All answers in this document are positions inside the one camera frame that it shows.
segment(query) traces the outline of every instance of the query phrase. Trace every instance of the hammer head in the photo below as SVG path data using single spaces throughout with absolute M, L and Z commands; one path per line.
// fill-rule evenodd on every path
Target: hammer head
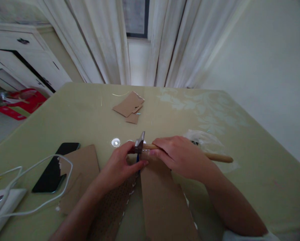
M 145 132 L 143 131 L 140 138 L 136 140 L 136 144 L 134 146 L 135 152 L 138 153 L 138 154 L 141 154 L 141 152 L 142 152 L 144 134 L 145 134 Z

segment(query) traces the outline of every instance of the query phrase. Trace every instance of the person's left hand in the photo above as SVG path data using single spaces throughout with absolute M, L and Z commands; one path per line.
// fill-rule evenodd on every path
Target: person's left hand
M 94 180 L 103 195 L 120 186 L 128 177 L 136 173 L 148 164 L 148 161 L 139 161 L 131 166 L 126 161 L 126 155 L 134 147 L 135 143 L 128 141 L 115 149 L 105 167 Z

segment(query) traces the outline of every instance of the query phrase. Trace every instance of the plastic bag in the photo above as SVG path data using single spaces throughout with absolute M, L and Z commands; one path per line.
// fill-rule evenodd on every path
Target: plastic bag
M 197 142 L 200 149 L 204 152 L 227 155 L 224 150 L 224 145 L 212 134 L 203 131 L 188 130 L 183 136 L 191 141 Z M 232 163 L 215 162 L 215 164 L 223 173 L 240 168 L 236 160 Z

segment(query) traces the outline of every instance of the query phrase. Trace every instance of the hammer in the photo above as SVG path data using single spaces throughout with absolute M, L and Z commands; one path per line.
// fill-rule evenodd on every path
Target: hammer
M 145 144 L 143 143 L 144 141 L 144 134 L 145 132 L 143 131 L 140 138 L 136 140 L 136 144 L 135 144 L 135 152 L 138 154 L 142 153 L 142 149 L 159 149 L 164 151 L 162 148 L 154 145 L 154 144 Z M 234 160 L 232 157 L 230 156 L 225 156 L 225 155 L 220 155 L 220 154 L 215 154 L 215 153 L 208 153 L 208 152 L 204 152 L 204 154 L 206 155 L 206 157 L 208 157 L 210 160 L 212 161 L 217 161 L 217 162 L 224 162 L 224 163 L 232 163 Z

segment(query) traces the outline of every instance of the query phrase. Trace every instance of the sleeve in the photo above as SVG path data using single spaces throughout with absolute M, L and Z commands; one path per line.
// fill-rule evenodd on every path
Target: sleeve
M 265 234 L 262 237 L 245 237 L 245 236 L 240 236 L 230 230 L 227 230 L 223 234 L 222 241 L 280 241 L 280 240 L 271 232 Z

